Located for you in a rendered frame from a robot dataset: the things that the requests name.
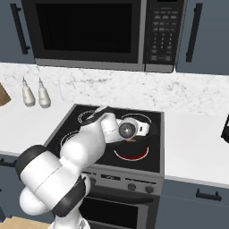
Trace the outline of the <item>white shaker bottle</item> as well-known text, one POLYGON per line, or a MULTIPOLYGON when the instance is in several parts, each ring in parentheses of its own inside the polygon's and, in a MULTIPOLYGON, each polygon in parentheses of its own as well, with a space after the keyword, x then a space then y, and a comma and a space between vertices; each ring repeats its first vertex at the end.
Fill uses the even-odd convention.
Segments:
POLYGON ((25 106, 34 106, 36 99, 25 79, 22 79, 22 97, 25 106))
POLYGON ((42 108, 49 108, 51 106, 51 99, 47 93, 47 89, 44 87, 42 80, 38 81, 38 101, 42 108))

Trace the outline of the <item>black oven door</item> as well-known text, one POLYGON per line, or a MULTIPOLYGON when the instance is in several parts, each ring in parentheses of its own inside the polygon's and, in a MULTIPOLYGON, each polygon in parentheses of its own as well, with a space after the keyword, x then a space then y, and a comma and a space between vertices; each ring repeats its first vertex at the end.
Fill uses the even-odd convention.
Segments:
POLYGON ((80 206, 82 216, 91 229, 154 229, 158 196, 146 204, 126 204, 105 199, 85 198, 80 206))

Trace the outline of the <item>wooden board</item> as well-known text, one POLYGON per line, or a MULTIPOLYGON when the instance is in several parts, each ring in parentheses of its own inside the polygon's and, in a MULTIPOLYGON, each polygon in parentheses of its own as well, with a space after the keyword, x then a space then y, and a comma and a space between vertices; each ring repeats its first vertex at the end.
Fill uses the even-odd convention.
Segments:
POLYGON ((4 106, 10 101, 11 101, 10 96, 4 89, 3 85, 0 83, 0 106, 4 106))

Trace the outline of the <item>blue-grey cupboard door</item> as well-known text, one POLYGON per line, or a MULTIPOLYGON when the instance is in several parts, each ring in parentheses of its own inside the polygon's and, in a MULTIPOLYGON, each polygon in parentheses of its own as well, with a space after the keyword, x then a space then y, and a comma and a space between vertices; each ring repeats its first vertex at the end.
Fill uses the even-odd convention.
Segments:
POLYGON ((21 0, 0 0, 0 63, 35 63, 21 0), (26 55, 21 51, 10 4, 17 4, 21 8, 19 11, 21 26, 26 45, 30 47, 26 55))
POLYGON ((229 0, 187 0, 176 71, 229 75, 229 0), (203 3, 192 61, 186 62, 196 3, 203 3))

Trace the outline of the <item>blue-grey drawer front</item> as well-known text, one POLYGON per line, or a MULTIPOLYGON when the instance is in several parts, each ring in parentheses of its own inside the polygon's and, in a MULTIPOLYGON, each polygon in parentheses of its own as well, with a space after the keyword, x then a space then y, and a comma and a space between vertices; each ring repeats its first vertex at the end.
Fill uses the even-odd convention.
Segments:
POLYGON ((229 229, 229 189, 165 179, 156 229, 229 229), (222 200, 197 198, 197 189, 222 200))
MULTIPOLYGON (((7 162, 17 160, 17 157, 1 155, 7 162)), ((39 216, 30 216, 21 210, 19 197, 25 185, 20 181, 15 171, 15 167, 0 165, 0 208, 6 217, 17 216, 34 221, 51 224, 54 221, 53 214, 47 212, 39 216)))

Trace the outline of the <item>black small appliance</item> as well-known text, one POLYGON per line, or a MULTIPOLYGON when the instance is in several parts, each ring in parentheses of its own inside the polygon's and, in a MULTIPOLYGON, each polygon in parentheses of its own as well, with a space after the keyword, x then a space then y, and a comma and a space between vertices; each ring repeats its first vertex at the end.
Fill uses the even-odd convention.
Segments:
POLYGON ((229 144, 229 115, 226 118, 225 125, 221 134, 221 138, 229 144))

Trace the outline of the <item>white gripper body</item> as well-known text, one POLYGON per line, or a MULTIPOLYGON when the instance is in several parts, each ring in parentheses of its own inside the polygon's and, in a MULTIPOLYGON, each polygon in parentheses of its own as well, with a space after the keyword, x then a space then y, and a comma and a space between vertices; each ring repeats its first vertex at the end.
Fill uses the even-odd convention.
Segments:
POLYGON ((137 136, 146 136, 149 132, 150 125, 148 123, 143 123, 141 121, 137 121, 138 130, 136 135, 137 136))

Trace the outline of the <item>black glass hob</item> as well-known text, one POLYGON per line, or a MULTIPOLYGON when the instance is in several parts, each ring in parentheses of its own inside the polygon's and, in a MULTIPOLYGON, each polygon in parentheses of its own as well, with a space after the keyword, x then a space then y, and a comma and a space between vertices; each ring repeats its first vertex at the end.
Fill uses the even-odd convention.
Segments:
MULTIPOLYGON (((46 141, 47 149, 59 157, 62 145, 80 129, 81 123, 91 116, 96 109, 96 106, 74 105, 46 141)), ((160 130, 160 151, 155 155, 147 153, 139 159, 126 159, 120 157, 115 150, 109 149, 107 144, 104 155, 94 165, 87 168, 87 171, 94 169, 112 170, 126 174, 162 175, 164 173, 164 113, 117 107, 113 111, 118 123, 126 118, 134 118, 149 125, 155 123, 160 130)))

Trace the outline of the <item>black and silver microwave oven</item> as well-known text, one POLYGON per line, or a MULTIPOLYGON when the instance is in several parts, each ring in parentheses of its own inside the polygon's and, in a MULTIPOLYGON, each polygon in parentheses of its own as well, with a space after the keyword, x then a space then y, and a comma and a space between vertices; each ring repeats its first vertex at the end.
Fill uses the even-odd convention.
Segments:
POLYGON ((142 72, 174 69, 186 0, 147 0, 142 72))

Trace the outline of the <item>black microwave door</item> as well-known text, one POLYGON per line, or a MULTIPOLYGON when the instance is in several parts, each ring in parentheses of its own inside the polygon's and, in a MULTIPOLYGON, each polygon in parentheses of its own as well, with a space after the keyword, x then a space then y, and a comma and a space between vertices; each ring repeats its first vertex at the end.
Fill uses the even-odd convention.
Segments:
POLYGON ((144 70, 147 0, 21 0, 35 63, 144 70))

